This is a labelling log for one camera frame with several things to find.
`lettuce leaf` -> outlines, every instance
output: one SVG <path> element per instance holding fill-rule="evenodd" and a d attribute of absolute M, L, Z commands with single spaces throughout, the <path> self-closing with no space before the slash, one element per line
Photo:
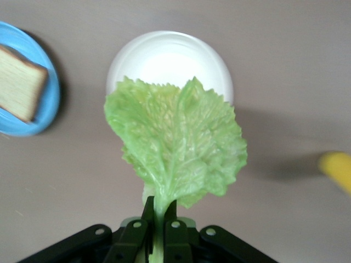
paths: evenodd
<path fill-rule="evenodd" d="M 206 193 L 224 195 L 246 164 L 234 109 L 196 78 L 180 89 L 125 77 L 104 109 L 123 158 L 145 182 L 143 199 L 155 196 L 160 231 L 171 202 L 189 208 Z"/>

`bread slice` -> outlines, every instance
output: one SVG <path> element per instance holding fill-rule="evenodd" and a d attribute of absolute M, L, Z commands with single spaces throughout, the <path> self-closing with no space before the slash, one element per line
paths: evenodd
<path fill-rule="evenodd" d="M 0 45 L 0 107 L 23 122 L 34 120 L 48 78 L 45 67 Z"/>

